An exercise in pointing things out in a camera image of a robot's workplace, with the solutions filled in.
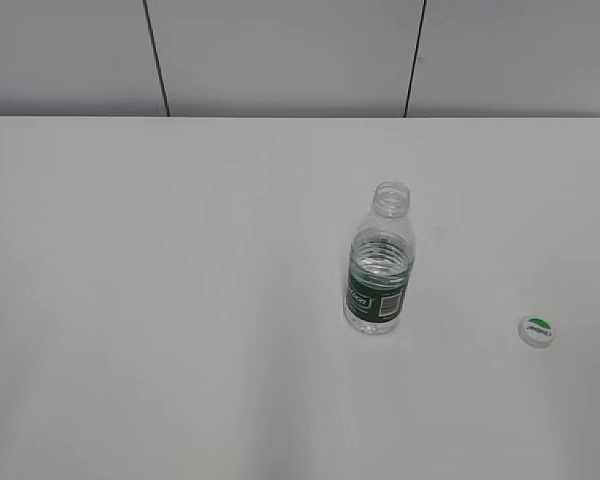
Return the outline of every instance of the bottle mouth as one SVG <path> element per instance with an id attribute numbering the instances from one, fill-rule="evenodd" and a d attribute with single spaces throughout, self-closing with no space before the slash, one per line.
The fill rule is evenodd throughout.
<path id="1" fill-rule="evenodd" d="M 383 182 L 373 195 L 372 208 L 378 215 L 387 218 L 404 217 L 409 212 L 411 193 L 400 182 Z"/>

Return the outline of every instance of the bottle label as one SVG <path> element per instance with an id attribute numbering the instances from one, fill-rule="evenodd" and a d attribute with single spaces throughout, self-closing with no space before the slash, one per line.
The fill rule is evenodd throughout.
<path id="1" fill-rule="evenodd" d="M 400 315 L 406 290 L 406 283 L 401 287 L 389 290 L 367 287 L 349 273 L 349 286 L 346 294 L 347 307 L 351 313 L 365 322 L 390 322 Z"/>

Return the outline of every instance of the white bottle cap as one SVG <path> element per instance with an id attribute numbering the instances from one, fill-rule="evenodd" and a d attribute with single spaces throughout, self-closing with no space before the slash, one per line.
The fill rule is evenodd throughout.
<path id="1" fill-rule="evenodd" d="M 527 317 L 518 325 L 522 341 L 533 348 L 547 348 L 556 336 L 549 322 L 537 317 Z"/>

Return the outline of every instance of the clear plastic bottle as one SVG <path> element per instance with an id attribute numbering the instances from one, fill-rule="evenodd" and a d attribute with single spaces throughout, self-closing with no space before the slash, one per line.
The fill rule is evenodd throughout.
<path id="1" fill-rule="evenodd" d="M 415 260 L 409 200 L 409 189 L 402 183 L 378 185 L 371 212 L 351 243 L 344 314 L 361 332 L 386 333 L 400 321 Z"/>

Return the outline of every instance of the table surface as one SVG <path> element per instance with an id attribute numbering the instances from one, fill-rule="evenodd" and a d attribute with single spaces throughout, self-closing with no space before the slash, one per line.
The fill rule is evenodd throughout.
<path id="1" fill-rule="evenodd" d="M 367 337 L 386 179 L 417 258 Z M 96 478 L 600 480 L 600 119 L 0 118 L 0 479 Z"/>

